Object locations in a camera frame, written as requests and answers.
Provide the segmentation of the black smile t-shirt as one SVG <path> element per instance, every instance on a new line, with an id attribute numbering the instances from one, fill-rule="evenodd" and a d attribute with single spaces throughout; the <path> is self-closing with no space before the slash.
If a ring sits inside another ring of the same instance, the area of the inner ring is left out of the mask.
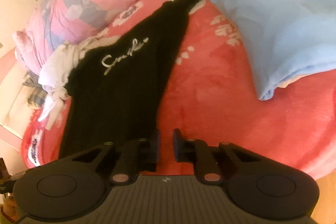
<path id="1" fill-rule="evenodd" d="M 108 142 L 118 155 L 133 158 L 155 137 L 189 13 L 200 1 L 166 1 L 116 43 L 86 53 L 66 83 L 71 108 L 59 159 Z"/>

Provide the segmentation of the red floral blanket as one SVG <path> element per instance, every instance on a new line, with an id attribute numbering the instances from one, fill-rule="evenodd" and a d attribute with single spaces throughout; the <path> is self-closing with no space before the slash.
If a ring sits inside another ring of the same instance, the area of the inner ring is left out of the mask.
<path id="1" fill-rule="evenodd" d="M 139 0 L 102 34 L 114 42 L 166 0 Z M 70 108 L 68 100 L 50 130 L 36 110 L 23 136 L 21 154 L 29 168 L 57 159 Z M 231 141 L 314 179 L 335 170 L 335 71 L 303 78 L 257 99 L 240 35 L 208 0 L 191 11 L 187 34 L 162 98 L 159 174 L 191 174 L 173 161 L 174 128 L 209 145 Z"/>

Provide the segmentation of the white crumpled garment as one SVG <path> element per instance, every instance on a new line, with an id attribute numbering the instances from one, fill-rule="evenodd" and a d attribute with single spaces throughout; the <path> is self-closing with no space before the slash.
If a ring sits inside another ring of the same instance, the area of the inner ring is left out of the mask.
<path id="1" fill-rule="evenodd" d="M 65 102 L 70 98 L 64 86 L 72 69 L 78 66 L 88 51 L 114 44 L 118 39 L 118 36 L 103 38 L 97 35 L 78 44 L 64 42 L 57 47 L 39 73 L 38 83 L 48 95 L 38 121 L 46 121 L 46 128 L 52 127 Z"/>

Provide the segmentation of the pink floral quilt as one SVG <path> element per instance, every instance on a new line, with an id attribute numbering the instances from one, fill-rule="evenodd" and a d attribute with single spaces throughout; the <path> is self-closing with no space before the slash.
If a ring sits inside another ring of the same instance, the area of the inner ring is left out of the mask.
<path id="1" fill-rule="evenodd" d="M 26 27 L 13 33 L 15 57 L 36 75 L 64 42 L 97 35 L 138 0 L 43 0 Z"/>

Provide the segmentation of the light blue garment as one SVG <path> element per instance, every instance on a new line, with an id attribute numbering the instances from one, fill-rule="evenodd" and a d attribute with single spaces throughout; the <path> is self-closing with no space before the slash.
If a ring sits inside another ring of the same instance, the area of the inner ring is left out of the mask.
<path id="1" fill-rule="evenodd" d="M 335 0 L 210 0 L 236 27 L 257 97 L 335 69 Z"/>

